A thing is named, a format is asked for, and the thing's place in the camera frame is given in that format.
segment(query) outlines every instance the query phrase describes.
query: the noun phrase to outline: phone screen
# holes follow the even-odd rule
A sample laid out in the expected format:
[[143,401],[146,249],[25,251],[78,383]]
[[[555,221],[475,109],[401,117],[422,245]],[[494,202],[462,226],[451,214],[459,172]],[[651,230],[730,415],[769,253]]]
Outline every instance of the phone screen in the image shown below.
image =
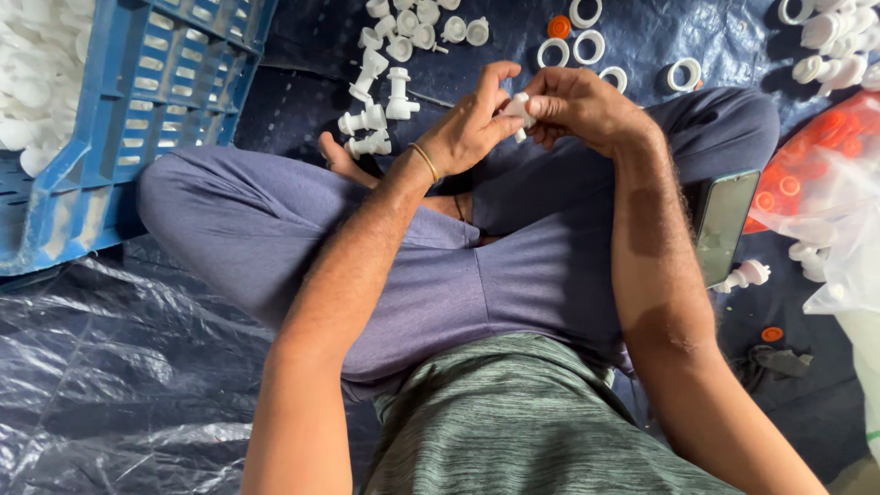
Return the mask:
[[706,206],[697,219],[697,261],[706,287],[723,282],[730,274],[733,254],[749,214],[760,173],[757,170],[715,179]]

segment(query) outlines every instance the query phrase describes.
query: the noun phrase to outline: gold bangle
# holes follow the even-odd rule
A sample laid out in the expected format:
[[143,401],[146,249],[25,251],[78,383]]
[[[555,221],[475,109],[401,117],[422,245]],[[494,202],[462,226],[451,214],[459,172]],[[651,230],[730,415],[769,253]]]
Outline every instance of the gold bangle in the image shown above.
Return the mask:
[[440,180],[440,176],[437,175],[437,169],[434,168],[434,162],[431,161],[431,158],[428,156],[428,153],[426,153],[422,149],[422,147],[416,143],[410,143],[408,147],[413,148],[414,150],[418,151],[420,155],[422,155],[422,158],[425,159],[425,163],[428,164],[428,168],[431,169],[431,175],[434,176],[434,183],[437,184],[437,181]]

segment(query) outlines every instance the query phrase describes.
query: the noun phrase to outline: t-shirt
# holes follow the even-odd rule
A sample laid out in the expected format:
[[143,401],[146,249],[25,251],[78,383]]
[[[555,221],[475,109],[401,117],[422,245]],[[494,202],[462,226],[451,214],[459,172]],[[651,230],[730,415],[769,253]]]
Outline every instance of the t-shirt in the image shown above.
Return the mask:
[[420,366],[376,400],[363,493],[742,493],[636,428],[563,344],[495,336]]

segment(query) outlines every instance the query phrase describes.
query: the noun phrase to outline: plastic crate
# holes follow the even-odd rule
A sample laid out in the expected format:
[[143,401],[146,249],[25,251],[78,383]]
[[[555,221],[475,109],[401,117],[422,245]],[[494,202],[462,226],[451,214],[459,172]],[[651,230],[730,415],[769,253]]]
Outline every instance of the plastic crate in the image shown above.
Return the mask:
[[276,4],[98,0],[73,139],[36,179],[0,159],[0,276],[143,233],[137,175],[175,146],[230,143]]

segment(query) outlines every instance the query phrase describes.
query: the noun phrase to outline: hand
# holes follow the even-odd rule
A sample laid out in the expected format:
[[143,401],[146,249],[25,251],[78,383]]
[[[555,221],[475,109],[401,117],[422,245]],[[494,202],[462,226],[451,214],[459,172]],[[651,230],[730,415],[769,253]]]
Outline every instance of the hand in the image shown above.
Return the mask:
[[528,134],[548,151],[569,135],[609,158],[621,147],[665,139],[648,114],[592,70],[546,67],[523,91],[530,96],[525,111],[538,119]]
[[519,74],[513,62],[483,67],[477,89],[458,104],[416,142],[428,153],[440,177],[461,174],[482,160],[496,144],[523,127],[521,117],[496,116],[510,99],[498,87],[505,78]]

